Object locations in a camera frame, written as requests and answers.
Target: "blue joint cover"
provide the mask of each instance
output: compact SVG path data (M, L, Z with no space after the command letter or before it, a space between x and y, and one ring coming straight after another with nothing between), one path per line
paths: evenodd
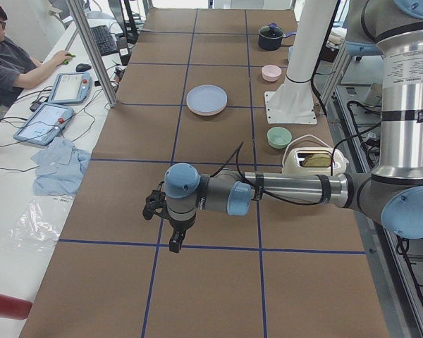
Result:
M423 20L423 0L394 0L404 13Z
M177 163L164 174L164 191L173 199L182 199L196 191L199 181L200 176L195 167Z
M381 50L375 44L363 44L361 42L346 41L346 53L351 56L382 55Z
M236 182L228 195L227 214L235 216L244 216L249 211L252 192L247 183Z
M423 187L399 193L384 206L382 226L400 237L423 238Z

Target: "tablet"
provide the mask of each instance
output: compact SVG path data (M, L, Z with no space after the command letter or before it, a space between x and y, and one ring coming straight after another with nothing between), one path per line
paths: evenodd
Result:
M72 117L71 107L45 102L19 128L14 139L46 146L61 133Z
M91 88L91 75L88 72L58 74L48 102L54 104L80 104Z

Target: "black keyboard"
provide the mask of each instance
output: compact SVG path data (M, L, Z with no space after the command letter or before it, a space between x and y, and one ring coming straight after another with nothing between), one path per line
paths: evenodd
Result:
M91 32L101 56L118 52L113 36L106 25L91 27Z

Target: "clear plastic bag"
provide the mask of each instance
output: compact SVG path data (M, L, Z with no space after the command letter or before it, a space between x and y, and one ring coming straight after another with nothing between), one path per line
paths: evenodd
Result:
M9 230L7 247L51 254L73 200L72 196L35 196Z

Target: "red cylinder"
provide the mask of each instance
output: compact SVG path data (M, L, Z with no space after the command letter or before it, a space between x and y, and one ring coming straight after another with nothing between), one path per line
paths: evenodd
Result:
M0 294L0 317L26 319L32 307L31 301Z

